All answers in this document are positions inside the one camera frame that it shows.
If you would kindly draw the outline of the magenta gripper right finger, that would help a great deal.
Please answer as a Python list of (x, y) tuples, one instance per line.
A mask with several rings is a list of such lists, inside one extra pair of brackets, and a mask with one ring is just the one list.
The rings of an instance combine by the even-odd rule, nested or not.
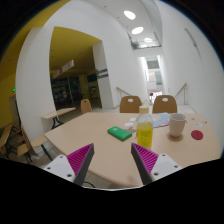
[(144, 185), (182, 169), (182, 167), (167, 154), (162, 153), (158, 155), (135, 143), (131, 144), (131, 154)]

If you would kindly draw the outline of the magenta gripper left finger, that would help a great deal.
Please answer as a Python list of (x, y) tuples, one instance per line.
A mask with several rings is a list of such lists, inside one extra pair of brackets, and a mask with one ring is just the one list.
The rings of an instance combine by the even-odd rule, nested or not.
[(59, 155), (45, 168), (56, 176), (82, 186), (94, 155), (94, 144), (86, 145), (68, 156)]

